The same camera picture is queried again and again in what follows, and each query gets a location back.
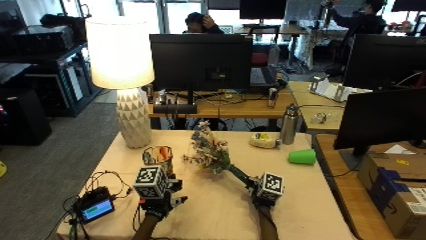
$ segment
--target small screen device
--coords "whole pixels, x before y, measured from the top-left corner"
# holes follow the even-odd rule
[[[92,222],[114,211],[110,194],[106,187],[98,187],[86,192],[76,202],[74,211],[84,224]]]

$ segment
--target dried flower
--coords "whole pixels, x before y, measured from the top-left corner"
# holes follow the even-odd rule
[[[195,150],[193,156],[183,156],[183,161],[195,163],[203,168],[211,168],[214,174],[219,174],[230,165],[227,142],[214,137],[209,122],[199,122],[199,130],[190,137]]]

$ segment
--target lamp base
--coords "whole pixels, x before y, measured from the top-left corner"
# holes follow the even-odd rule
[[[150,119],[138,88],[117,90],[117,120],[127,147],[145,147],[150,142]]]

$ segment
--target cardboard box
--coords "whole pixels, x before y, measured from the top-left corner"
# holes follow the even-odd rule
[[[426,239],[426,155],[368,154],[358,178],[394,237]]]

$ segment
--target white lamp shade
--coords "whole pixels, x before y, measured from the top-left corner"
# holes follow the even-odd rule
[[[108,89],[141,87],[154,80],[147,23],[139,19],[88,18],[92,81]]]

